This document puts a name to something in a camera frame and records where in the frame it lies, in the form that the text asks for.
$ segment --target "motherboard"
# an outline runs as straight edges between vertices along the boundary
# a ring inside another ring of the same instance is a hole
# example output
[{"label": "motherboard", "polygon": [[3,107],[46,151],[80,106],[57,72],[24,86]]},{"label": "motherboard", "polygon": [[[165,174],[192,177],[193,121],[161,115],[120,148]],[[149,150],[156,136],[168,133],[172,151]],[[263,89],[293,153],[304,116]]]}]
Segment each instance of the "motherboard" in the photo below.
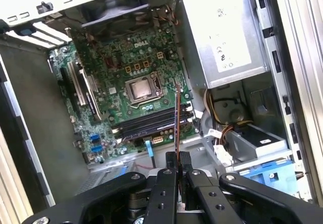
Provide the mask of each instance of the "motherboard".
[{"label": "motherboard", "polygon": [[73,43],[53,49],[50,63],[87,164],[174,142],[176,85],[181,131],[196,134],[191,96],[172,27],[162,24],[97,42],[70,31]]}]

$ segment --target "screw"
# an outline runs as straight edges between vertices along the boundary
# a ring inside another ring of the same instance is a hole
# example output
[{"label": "screw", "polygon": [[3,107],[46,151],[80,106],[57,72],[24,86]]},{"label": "screw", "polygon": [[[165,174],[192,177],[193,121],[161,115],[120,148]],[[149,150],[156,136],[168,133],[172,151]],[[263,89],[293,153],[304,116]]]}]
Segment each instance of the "screw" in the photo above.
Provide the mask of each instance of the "screw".
[{"label": "screw", "polygon": [[236,178],[234,176],[232,176],[232,175],[227,175],[226,179],[229,180],[229,181],[232,181],[232,180],[235,180]]},{"label": "screw", "polygon": [[48,224],[48,223],[49,223],[49,219],[47,217],[43,217],[41,219],[34,221],[32,224]]},{"label": "screw", "polygon": [[163,173],[164,173],[165,175],[170,175],[170,174],[172,173],[172,171],[171,171],[171,170],[165,170]]},{"label": "screw", "polygon": [[140,176],[135,174],[134,176],[131,177],[132,180],[138,180],[140,179]]},{"label": "screw", "polygon": [[192,174],[194,174],[194,175],[200,175],[201,174],[201,171],[200,170],[193,170],[192,171]]},{"label": "screw", "polygon": [[143,217],[136,219],[133,224],[143,224]]}]

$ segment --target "cpu socket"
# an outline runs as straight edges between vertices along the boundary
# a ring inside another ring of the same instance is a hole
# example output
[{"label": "cpu socket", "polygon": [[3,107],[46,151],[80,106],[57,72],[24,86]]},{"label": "cpu socket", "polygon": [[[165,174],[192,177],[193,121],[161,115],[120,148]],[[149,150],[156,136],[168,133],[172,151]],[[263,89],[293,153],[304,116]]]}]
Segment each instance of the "cpu socket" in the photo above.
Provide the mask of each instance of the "cpu socket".
[{"label": "cpu socket", "polygon": [[131,104],[139,104],[163,96],[157,72],[127,81],[126,90]]}]

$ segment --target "blue sata port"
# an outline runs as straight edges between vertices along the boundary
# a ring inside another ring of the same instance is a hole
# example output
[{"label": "blue sata port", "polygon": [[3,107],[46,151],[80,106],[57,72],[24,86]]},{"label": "blue sata port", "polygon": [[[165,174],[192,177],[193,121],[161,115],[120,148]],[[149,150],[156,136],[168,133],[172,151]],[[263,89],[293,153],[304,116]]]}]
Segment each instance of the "blue sata port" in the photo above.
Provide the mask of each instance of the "blue sata port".
[{"label": "blue sata port", "polygon": [[100,138],[99,134],[95,134],[95,135],[90,136],[91,141],[95,141],[99,138]]},{"label": "blue sata port", "polygon": [[100,152],[103,150],[103,147],[102,146],[96,146],[96,147],[92,147],[91,148],[91,151],[92,152]]}]

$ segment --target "green motherboard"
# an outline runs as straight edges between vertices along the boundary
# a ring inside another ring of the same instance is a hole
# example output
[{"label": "green motherboard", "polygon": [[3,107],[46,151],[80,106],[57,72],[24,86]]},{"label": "green motherboard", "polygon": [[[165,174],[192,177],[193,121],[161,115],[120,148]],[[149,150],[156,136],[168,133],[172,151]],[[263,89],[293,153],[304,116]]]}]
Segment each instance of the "green motherboard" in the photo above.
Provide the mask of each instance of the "green motherboard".
[{"label": "green motherboard", "polygon": [[[81,31],[72,30],[71,36],[73,43],[53,49],[49,55],[74,126],[75,145],[88,163],[144,151],[142,139],[117,142],[112,129],[124,121],[174,108],[176,84],[181,86],[181,102],[190,100],[172,27],[163,24],[107,42],[94,42]],[[74,88],[78,84],[76,63],[84,69],[91,95],[81,95]],[[87,97],[93,97],[95,105],[87,104]],[[97,118],[93,118],[95,107]],[[194,134],[192,124],[181,126],[181,139]],[[93,150],[97,137],[100,151]],[[153,137],[159,138],[153,146],[171,143],[173,129]]]}]

